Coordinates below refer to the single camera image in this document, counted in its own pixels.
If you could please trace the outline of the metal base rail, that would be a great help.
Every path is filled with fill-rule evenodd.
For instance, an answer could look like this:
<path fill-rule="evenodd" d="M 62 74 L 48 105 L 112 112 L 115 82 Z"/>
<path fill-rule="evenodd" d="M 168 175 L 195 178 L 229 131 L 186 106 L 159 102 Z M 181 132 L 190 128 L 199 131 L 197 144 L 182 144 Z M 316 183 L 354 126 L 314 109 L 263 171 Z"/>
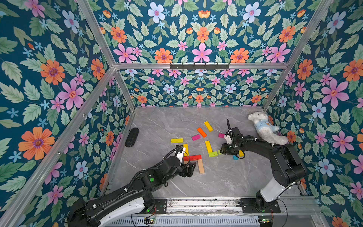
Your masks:
<path fill-rule="evenodd" d="M 321 208 L 311 196 L 281 196 L 256 208 L 249 196 L 224 197 L 158 197 L 158 209 L 166 213 L 189 214 L 256 214 L 256 215 L 321 215 Z"/>

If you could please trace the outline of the black oval case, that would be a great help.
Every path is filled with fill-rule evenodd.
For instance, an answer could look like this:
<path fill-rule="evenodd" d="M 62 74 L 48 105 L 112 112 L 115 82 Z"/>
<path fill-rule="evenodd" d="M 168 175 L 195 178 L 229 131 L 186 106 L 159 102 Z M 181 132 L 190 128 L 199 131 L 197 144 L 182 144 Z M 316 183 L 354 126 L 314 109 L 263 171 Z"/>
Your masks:
<path fill-rule="evenodd" d="M 128 137 L 125 141 L 125 147 L 127 148 L 131 148 L 135 145 L 136 140 L 138 138 L 139 135 L 139 129 L 138 128 L 132 128 L 128 134 Z"/>

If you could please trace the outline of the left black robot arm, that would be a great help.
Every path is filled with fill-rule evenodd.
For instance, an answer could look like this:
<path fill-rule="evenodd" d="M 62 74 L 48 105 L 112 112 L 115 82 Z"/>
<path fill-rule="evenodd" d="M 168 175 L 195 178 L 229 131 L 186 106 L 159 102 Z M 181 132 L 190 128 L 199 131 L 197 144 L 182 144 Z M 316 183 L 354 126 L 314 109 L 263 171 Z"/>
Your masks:
<path fill-rule="evenodd" d="M 167 186 L 176 176 L 193 176 L 197 164 L 184 154 L 184 147 L 177 145 L 160 162 L 138 171 L 128 184 L 116 191 L 89 201 L 77 200 L 67 216 L 68 226 L 105 227 L 134 214 L 155 213 L 153 192 Z"/>

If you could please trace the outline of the yellow flat block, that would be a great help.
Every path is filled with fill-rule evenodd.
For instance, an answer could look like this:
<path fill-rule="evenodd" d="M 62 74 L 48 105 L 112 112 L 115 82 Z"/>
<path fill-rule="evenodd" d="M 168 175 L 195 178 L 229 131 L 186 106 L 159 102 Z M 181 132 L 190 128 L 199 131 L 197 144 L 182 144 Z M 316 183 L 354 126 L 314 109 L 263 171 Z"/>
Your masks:
<path fill-rule="evenodd" d="M 171 143 L 183 143 L 183 138 L 173 138 L 171 139 Z"/>

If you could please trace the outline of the red block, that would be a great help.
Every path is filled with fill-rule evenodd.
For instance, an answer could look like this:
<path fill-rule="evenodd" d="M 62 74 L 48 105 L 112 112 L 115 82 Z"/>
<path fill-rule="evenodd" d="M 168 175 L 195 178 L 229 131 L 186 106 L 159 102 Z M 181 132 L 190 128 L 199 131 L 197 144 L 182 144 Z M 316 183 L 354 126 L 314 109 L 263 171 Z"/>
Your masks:
<path fill-rule="evenodd" d="M 192 156 L 184 156 L 183 161 L 184 162 L 193 161 L 193 157 Z"/>
<path fill-rule="evenodd" d="M 194 155 L 194 156 L 190 156 L 190 158 L 191 158 L 191 161 L 197 161 L 197 160 L 202 159 L 202 156 L 201 155 Z"/>

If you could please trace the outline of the left aluminium frame bar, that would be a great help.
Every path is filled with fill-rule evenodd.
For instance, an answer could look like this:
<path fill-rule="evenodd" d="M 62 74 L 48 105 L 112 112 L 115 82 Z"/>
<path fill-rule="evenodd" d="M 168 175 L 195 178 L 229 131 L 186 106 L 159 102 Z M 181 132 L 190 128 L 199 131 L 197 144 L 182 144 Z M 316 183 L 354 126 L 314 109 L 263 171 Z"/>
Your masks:
<path fill-rule="evenodd" d="M 103 92 L 104 88 L 113 77 L 115 71 L 115 67 L 112 66 L 98 82 L 92 93 L 88 96 L 84 104 L 77 111 L 74 118 L 70 121 L 60 137 L 56 140 L 48 154 L 44 157 L 32 176 L 25 183 L 24 187 L 17 194 L 17 197 L 14 199 L 13 203 L 1 217 L 2 227 L 16 226 L 21 216 L 25 213 L 28 205 L 31 203 L 33 198 L 40 190 L 40 187 L 45 182 L 47 176 L 53 170 L 53 167 L 59 160 L 60 155 L 63 154 L 65 147 L 80 128 L 82 122 L 85 120 L 85 116 L 90 112 L 90 109 L 98 100 L 100 94 Z"/>

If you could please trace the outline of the aluminium frame post back right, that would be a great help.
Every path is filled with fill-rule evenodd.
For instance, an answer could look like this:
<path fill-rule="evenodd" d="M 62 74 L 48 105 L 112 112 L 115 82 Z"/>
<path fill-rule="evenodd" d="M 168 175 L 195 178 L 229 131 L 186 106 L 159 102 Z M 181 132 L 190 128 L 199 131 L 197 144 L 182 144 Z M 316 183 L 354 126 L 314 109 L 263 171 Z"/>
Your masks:
<path fill-rule="evenodd" d="M 293 50 L 291 56 L 289 57 L 289 60 L 287 62 L 287 68 L 284 69 L 284 71 L 281 73 L 279 79 L 277 80 L 277 82 L 275 83 L 273 89 L 269 93 L 267 101 L 262 106 L 262 109 L 263 109 L 264 112 L 268 111 L 268 108 L 272 104 L 272 101 L 274 100 L 277 93 L 279 92 L 279 90 L 283 86 L 287 76 L 289 75 L 292 68 L 296 64 L 296 62 L 299 59 L 300 55 L 302 54 L 305 46 L 308 44 L 308 42 L 311 39 L 313 33 L 315 32 L 316 28 L 318 27 L 318 25 L 322 21 L 324 15 L 328 12 L 329 7 L 333 2 L 334 1 L 328 1 L 328 0 L 320 1 L 320 3 L 318 5 L 316 11 L 314 12 L 311 20 L 307 24 L 307 28 L 306 28 L 305 32 L 302 34 L 301 39 L 299 40 L 299 42 L 296 45 L 295 49 Z"/>

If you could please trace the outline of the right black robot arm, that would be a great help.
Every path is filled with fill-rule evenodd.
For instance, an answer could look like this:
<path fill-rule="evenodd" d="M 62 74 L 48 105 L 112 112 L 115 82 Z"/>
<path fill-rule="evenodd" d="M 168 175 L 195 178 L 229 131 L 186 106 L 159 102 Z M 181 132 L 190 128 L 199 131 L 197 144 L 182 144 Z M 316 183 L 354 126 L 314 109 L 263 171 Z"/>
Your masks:
<path fill-rule="evenodd" d="M 237 159 L 245 158 L 245 152 L 253 152 L 270 161 L 273 178 L 256 193 L 251 202 L 241 199 L 239 204 L 247 213 L 247 207 L 253 211 L 264 212 L 272 206 L 278 206 L 279 197 L 292 185 L 298 184 L 307 174 L 307 168 L 291 144 L 277 145 L 253 136 L 244 136 L 237 127 L 232 128 L 226 121 L 226 143 L 222 144 L 220 153 L 233 155 Z"/>

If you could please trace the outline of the lime green square block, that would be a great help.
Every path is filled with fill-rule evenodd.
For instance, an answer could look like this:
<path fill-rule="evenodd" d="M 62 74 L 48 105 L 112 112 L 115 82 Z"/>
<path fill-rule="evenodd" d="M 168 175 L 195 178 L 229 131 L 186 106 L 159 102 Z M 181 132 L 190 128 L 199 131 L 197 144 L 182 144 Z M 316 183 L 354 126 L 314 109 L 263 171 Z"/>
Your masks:
<path fill-rule="evenodd" d="M 217 157 L 218 156 L 218 152 L 217 151 L 209 152 L 208 155 L 209 155 L 210 158 Z"/>

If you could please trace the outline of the aluminium frame post back left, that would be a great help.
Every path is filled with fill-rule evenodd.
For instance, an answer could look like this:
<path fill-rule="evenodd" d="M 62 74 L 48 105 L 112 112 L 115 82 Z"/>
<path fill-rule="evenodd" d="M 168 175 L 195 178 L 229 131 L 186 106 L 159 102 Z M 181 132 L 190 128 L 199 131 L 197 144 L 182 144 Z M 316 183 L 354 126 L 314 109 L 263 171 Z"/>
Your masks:
<path fill-rule="evenodd" d="M 126 83 L 123 80 L 121 73 L 118 69 L 115 68 L 116 66 L 116 61 L 111 53 L 111 50 L 109 48 L 108 43 L 106 42 L 106 39 L 104 37 L 104 35 L 101 32 L 101 28 L 98 24 L 98 21 L 93 13 L 93 10 L 90 6 L 89 1 L 83 1 L 80 0 L 78 1 L 78 5 L 80 10 L 82 11 L 82 14 L 84 15 L 90 30 L 92 31 L 95 40 L 97 42 L 97 44 L 99 45 L 99 47 L 101 48 L 101 52 L 105 57 L 105 60 L 107 62 L 107 65 L 109 66 L 109 68 L 112 71 L 116 71 L 116 75 L 115 75 L 115 79 L 116 81 L 119 83 L 120 88 L 121 88 L 121 92 L 123 93 L 126 103 L 128 104 L 130 111 L 133 113 L 135 112 L 135 105 L 131 99 L 131 95 L 127 89 Z"/>

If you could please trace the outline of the white teddy bear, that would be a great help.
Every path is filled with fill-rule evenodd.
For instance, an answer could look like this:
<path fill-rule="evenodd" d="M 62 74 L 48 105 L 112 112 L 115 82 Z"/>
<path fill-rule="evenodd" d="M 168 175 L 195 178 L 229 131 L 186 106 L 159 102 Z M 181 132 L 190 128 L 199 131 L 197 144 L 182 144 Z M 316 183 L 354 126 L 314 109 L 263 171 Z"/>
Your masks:
<path fill-rule="evenodd" d="M 278 144 L 278 145 L 288 144 L 287 137 L 276 134 L 276 132 L 279 131 L 279 127 L 272 125 L 266 113 L 264 112 L 252 113 L 248 115 L 248 120 L 253 122 L 258 135 L 263 140 L 271 144 Z"/>

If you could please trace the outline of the natural wood block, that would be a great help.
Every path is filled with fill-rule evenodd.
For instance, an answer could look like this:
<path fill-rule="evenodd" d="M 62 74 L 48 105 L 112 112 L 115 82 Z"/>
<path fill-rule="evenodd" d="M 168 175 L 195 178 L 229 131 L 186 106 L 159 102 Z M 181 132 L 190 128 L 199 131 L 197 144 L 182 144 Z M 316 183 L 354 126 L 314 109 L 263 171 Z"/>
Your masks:
<path fill-rule="evenodd" d="M 198 164 L 198 168 L 199 168 L 199 173 L 200 174 L 204 174 L 205 173 L 205 169 L 204 169 L 204 165 L 203 165 L 202 159 L 197 160 L 197 164 Z"/>

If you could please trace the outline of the long orange block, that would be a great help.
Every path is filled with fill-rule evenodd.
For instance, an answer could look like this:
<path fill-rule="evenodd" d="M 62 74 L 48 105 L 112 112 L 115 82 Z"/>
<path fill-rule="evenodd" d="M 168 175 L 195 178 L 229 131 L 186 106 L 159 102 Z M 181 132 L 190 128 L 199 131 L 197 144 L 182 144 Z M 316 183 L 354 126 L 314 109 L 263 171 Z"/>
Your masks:
<path fill-rule="evenodd" d="M 203 138 L 206 138 L 207 137 L 207 134 L 204 132 L 204 130 L 202 128 L 197 128 L 197 131 L 199 132 L 199 134 L 203 137 Z"/>

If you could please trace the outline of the horizontal aluminium frame bar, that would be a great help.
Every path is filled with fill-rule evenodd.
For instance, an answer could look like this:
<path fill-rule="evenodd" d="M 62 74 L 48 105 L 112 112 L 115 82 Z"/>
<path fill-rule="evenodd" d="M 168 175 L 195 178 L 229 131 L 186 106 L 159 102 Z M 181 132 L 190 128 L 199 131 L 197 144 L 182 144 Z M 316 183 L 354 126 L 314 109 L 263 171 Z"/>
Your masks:
<path fill-rule="evenodd" d="M 226 70 L 226 69 L 286 69 L 288 64 L 280 63 L 116 63 L 115 69 L 176 69 L 176 70 Z"/>

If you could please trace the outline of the aluminium frame post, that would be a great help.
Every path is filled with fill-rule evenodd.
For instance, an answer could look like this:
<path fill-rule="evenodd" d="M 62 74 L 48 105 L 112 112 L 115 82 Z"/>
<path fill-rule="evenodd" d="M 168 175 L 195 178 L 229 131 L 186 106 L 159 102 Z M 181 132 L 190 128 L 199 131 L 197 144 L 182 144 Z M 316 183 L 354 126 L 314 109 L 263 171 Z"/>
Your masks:
<path fill-rule="evenodd" d="M 328 1 L 328 0 L 320 1 L 320 3 L 318 5 L 316 11 L 314 12 L 311 20 L 307 24 L 307 28 L 306 28 L 305 32 L 302 34 L 301 39 L 299 40 L 299 42 L 296 45 L 295 49 L 293 50 L 291 56 L 289 57 L 289 60 L 287 62 L 287 68 L 284 69 L 284 71 L 281 73 L 279 79 L 277 80 L 277 82 L 275 83 L 273 89 L 269 93 L 267 101 L 262 106 L 262 109 L 263 109 L 264 112 L 268 111 L 268 108 L 272 104 L 272 101 L 274 100 L 277 93 L 279 92 L 279 90 L 283 86 L 287 76 L 289 75 L 292 68 L 296 64 L 296 62 L 299 59 L 300 55 L 302 54 L 305 46 L 308 44 L 308 42 L 311 39 L 313 33 L 315 32 L 316 28 L 318 27 L 318 25 L 322 21 L 324 15 L 328 12 L 329 7 L 333 2 L 334 1 Z"/>
<path fill-rule="evenodd" d="M 123 80 L 121 73 L 118 69 L 115 68 L 116 66 L 116 61 L 111 53 L 111 50 L 109 48 L 108 43 L 106 42 L 106 39 L 104 37 L 104 35 L 101 32 L 101 28 L 98 24 L 98 21 L 93 13 L 93 10 L 90 6 L 89 1 L 83 1 L 80 0 L 78 1 L 78 5 L 80 10 L 82 11 L 82 14 L 84 15 L 90 30 L 92 31 L 95 40 L 97 42 L 97 44 L 99 45 L 99 47 L 101 48 L 101 52 L 105 57 L 105 60 L 107 62 L 107 65 L 109 66 L 109 68 L 112 71 L 116 71 L 116 75 L 115 75 L 115 79 L 116 81 L 119 83 L 120 88 L 121 88 L 121 92 L 123 93 L 126 103 L 128 104 L 130 111 L 133 113 L 135 112 L 135 105 L 131 99 L 131 95 L 127 89 L 126 83 Z"/>

